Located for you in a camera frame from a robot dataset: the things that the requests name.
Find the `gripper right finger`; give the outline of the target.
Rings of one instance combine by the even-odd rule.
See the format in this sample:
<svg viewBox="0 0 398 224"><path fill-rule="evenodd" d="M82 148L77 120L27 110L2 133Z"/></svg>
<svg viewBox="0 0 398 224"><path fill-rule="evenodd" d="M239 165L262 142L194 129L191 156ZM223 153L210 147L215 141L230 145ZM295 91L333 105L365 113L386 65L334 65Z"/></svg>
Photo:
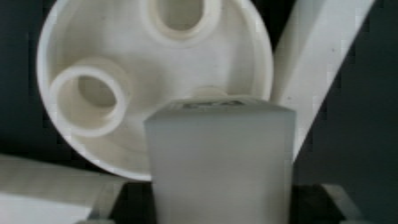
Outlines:
<svg viewBox="0 0 398 224"><path fill-rule="evenodd" d="M290 224L374 224L340 185L294 186Z"/></svg>

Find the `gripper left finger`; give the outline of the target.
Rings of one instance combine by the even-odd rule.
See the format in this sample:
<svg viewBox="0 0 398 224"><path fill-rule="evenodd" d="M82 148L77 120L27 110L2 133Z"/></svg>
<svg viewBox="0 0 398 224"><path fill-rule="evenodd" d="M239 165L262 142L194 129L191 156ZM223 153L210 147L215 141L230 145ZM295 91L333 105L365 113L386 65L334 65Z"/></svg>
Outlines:
<svg viewBox="0 0 398 224"><path fill-rule="evenodd" d="M127 182L107 187L89 216L77 224L157 224L151 184Z"/></svg>

